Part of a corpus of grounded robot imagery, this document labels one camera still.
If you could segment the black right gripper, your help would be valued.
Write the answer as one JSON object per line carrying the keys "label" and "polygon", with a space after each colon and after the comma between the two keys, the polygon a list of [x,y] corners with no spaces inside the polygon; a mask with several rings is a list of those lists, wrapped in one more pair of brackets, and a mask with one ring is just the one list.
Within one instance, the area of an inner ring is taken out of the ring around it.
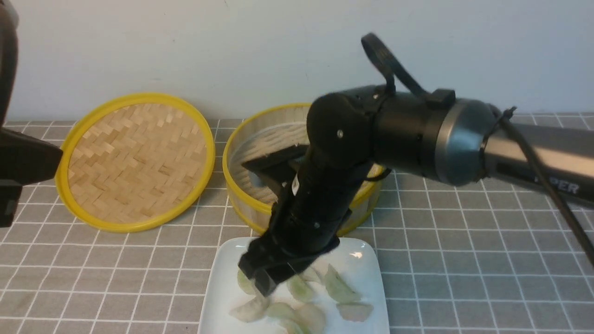
{"label": "black right gripper", "polygon": [[240,256],[238,268],[248,278],[254,278],[254,285],[259,293],[270,296],[282,283],[295,274],[302,273],[320,257],[328,254],[340,244],[339,237],[333,236],[329,244],[315,252],[289,250],[288,247],[274,240],[271,233],[253,239],[246,251]]}

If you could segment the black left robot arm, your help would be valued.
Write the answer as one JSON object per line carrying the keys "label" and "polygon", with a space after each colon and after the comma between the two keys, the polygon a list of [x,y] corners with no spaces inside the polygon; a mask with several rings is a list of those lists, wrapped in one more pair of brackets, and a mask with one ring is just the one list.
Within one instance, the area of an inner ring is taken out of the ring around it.
{"label": "black left robot arm", "polygon": [[[19,17],[8,0],[0,5],[0,122],[4,124],[18,65]],[[57,173],[62,150],[41,139],[1,127],[0,226],[15,220],[23,188],[51,180]]]}

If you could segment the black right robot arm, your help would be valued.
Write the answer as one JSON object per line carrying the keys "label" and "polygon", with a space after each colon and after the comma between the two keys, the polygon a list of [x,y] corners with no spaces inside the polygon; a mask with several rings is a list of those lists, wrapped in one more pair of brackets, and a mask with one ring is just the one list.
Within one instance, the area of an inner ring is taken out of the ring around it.
{"label": "black right robot arm", "polygon": [[242,163],[278,198],[269,228],[239,260],[261,294],[335,249],[359,188],[392,170],[450,186],[494,178],[546,193],[593,260],[592,241],[567,205],[593,205],[592,131],[514,125],[515,108],[428,92],[375,34],[361,44],[385,84],[317,98],[306,116],[308,144]]}

